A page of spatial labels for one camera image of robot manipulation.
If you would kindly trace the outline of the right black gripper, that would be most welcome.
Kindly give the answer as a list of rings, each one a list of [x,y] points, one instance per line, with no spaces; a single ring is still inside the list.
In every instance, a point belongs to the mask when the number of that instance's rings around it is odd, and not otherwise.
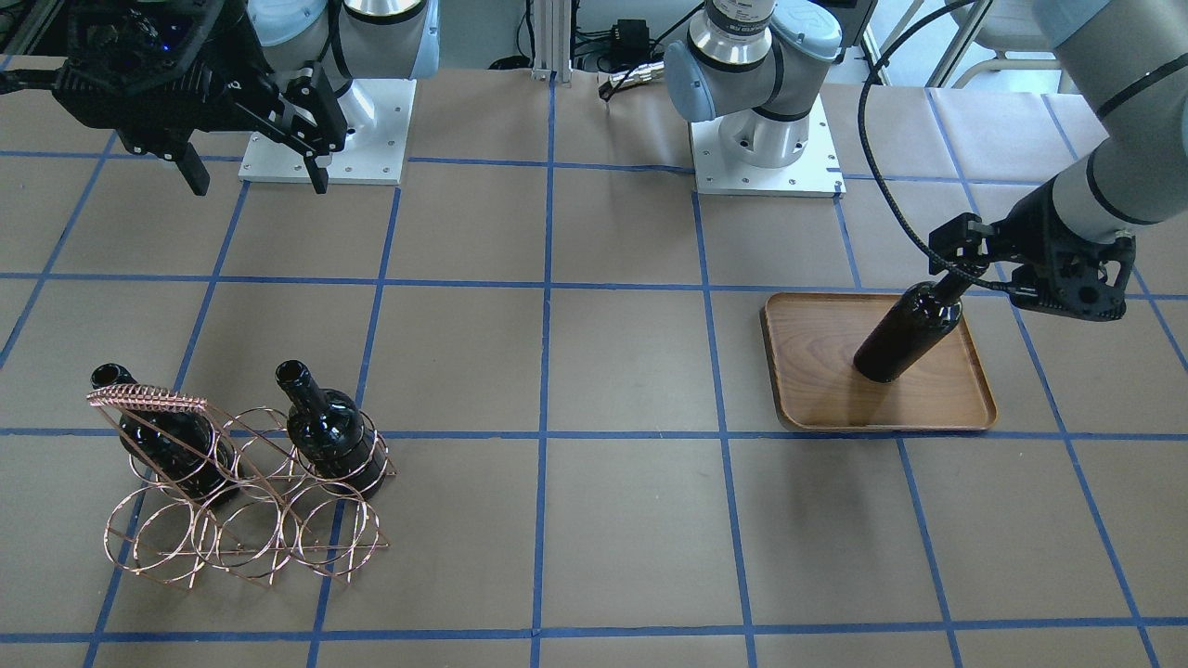
[[[244,178],[304,177],[324,195],[348,130],[326,71],[276,84],[245,1],[75,1],[51,94],[86,127],[122,133],[132,151],[173,155],[196,196],[211,174],[187,141],[192,132],[254,131],[274,149],[251,144]]]

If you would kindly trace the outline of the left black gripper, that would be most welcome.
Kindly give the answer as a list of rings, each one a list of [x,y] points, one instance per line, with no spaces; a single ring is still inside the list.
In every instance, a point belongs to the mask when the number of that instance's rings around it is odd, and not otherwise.
[[[1120,320],[1136,242],[1078,237],[1059,216],[1054,189],[1055,179],[1036,187],[997,223],[963,212],[939,225],[928,237],[929,275],[956,269],[980,279],[991,252],[993,261],[1017,263],[1007,291],[1015,308],[1093,322]]]

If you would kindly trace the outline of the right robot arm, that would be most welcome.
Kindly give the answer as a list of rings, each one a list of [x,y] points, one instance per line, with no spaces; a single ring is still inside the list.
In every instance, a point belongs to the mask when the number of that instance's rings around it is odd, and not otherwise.
[[[434,1],[76,1],[67,38],[61,68],[13,84],[200,196],[196,132],[247,133],[247,182],[399,185],[416,83],[440,67]]]

